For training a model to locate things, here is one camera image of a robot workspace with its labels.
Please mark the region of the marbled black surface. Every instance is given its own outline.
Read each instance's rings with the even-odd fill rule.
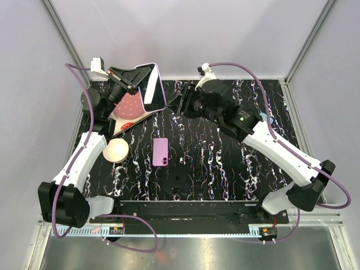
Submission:
[[[164,81],[167,99],[184,81]],[[226,80],[234,99],[265,112],[261,91],[252,80]],[[273,129],[295,146],[282,89],[277,80],[263,80],[273,118]],[[121,200],[255,200],[291,182],[289,176],[263,154],[224,134],[205,119],[174,116],[166,109],[118,137],[130,147],[127,160],[112,164],[96,160],[84,195],[119,196]],[[169,165],[152,166],[152,140],[169,140]]]

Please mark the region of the white bowl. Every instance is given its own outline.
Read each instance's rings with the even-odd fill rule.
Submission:
[[[129,145],[124,139],[112,139],[102,154],[109,162],[121,163],[128,157]]]

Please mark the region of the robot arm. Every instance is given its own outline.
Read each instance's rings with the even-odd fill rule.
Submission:
[[[91,62],[91,71],[95,72],[109,84],[100,91],[90,88],[91,108],[82,96],[83,113],[85,117],[94,112],[93,129],[82,134],[81,140],[65,165],[64,169],[55,176],[52,182],[42,182],[38,188],[38,196],[44,221],[51,222],[52,207],[56,190],[64,176],[56,207],[56,223],[81,228],[89,218],[101,214],[109,214],[113,210],[114,199],[106,196],[84,198],[83,187],[96,159],[107,146],[108,141],[114,135],[115,121],[109,116],[116,104],[118,104],[126,93],[135,94],[139,84],[151,72],[149,67],[134,70],[122,70],[110,67],[104,71],[104,61],[94,58]],[[85,128],[89,129],[89,120]],[[90,138],[85,145],[88,133]]]
[[[170,102],[169,108],[187,118],[203,117],[215,122],[225,135],[263,153],[293,180],[288,186],[260,199],[255,215],[275,215],[294,207],[312,211],[328,182],[314,168],[331,175],[335,165],[329,160],[321,163],[308,156],[275,131],[277,139],[274,140],[262,117],[256,111],[235,104],[232,89],[216,79],[208,64],[203,64],[198,71],[202,76],[198,84],[185,84],[181,94]],[[279,141],[307,160],[311,166],[305,165],[280,145]]]

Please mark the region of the pink smartphone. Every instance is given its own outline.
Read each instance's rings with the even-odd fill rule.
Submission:
[[[152,151],[152,164],[153,166],[167,166],[168,165],[168,139],[157,138],[154,139],[154,146]]]

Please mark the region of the gray wall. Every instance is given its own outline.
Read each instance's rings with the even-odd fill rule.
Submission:
[[[316,158],[336,164],[334,176],[352,194],[341,212],[353,251],[360,262],[360,2],[341,0],[334,7],[307,54],[291,89]],[[345,196],[333,184],[326,190],[332,203]]]
[[[0,6],[0,269],[20,269],[39,219],[37,188],[64,163],[80,89],[40,1]]]
[[[163,78],[198,78],[205,62],[239,62],[261,78],[286,76],[326,0],[52,0],[82,61]],[[248,78],[237,68],[217,76]]]

